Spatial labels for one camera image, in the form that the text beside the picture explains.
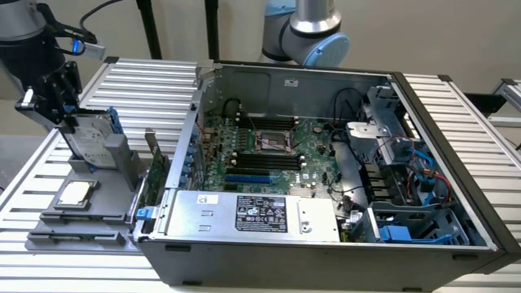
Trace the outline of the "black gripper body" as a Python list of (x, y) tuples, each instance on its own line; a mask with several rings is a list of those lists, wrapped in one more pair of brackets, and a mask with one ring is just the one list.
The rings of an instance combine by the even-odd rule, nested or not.
[(52, 36), (35, 36), (19, 41), (2, 41), (2, 62), (20, 80), (24, 90), (42, 92), (42, 78), (59, 70), (66, 57)]

